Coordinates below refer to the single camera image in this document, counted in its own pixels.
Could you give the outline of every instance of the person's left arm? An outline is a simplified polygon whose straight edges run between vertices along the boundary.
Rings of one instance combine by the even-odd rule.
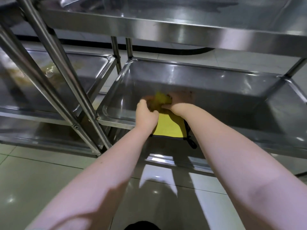
[[[135,128],[64,187],[26,229],[107,229],[158,118],[142,99]]]

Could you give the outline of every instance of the person's right arm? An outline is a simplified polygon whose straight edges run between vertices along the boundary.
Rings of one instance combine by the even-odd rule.
[[[307,185],[248,138],[171,93],[165,105],[184,118],[246,229],[307,229]]]

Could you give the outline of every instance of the tile floor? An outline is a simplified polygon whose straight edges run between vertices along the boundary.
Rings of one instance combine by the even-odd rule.
[[[67,47],[69,50],[108,53],[108,49]],[[213,50],[194,56],[135,52],[135,56],[262,72],[285,73],[292,57]],[[121,51],[122,65],[127,61]],[[307,91],[305,66],[294,77]],[[102,91],[116,79],[116,69]],[[307,170],[307,160],[273,155],[291,172]],[[23,230],[61,188],[95,159],[52,151],[0,144],[0,229]],[[194,170],[138,162],[118,208],[111,230],[148,220],[164,229],[244,229],[217,178]]]

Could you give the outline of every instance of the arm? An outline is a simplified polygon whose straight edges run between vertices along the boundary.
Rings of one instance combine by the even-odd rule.
[[[191,94],[164,106],[184,118],[246,229],[306,229],[307,186],[255,143],[205,110]]]
[[[61,190],[27,229],[107,229],[158,118],[141,100],[135,128]]]

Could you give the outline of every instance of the metal leg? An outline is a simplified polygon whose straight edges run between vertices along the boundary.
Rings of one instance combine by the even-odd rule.
[[[127,47],[128,58],[130,59],[133,57],[132,39],[126,38],[126,47]]]
[[[70,123],[71,127],[86,142],[96,155],[101,155],[99,147],[78,123],[75,116],[65,106],[56,89],[35,63],[13,32],[3,24],[0,26],[0,45],[20,70],[26,74],[36,88],[45,96],[59,114]]]
[[[46,48],[52,61],[58,68],[59,72],[63,75],[73,94],[79,101],[85,114],[88,116],[88,119],[93,124],[93,127],[97,132],[99,138],[102,140],[106,148],[110,148],[112,145],[97,121],[98,115],[95,112],[87,94],[82,88],[81,83],[78,80],[77,74],[72,67],[61,43],[59,42],[55,31],[46,26],[39,12],[36,10],[36,8],[39,8],[39,3],[36,4],[35,8],[31,0],[17,0],[17,2],[24,11],[25,16],[27,17],[29,23],[38,35],[40,41]]]
[[[305,64],[307,63],[307,59],[301,58],[298,60],[298,62],[295,63],[295,65],[292,66],[292,68],[289,69],[288,72],[284,75],[285,77],[293,77],[295,73],[297,73]]]
[[[115,36],[111,36],[111,43],[112,43],[113,54],[117,59],[117,64],[116,64],[117,74],[119,74],[122,69],[122,65],[120,63],[120,54],[118,50],[117,38]]]

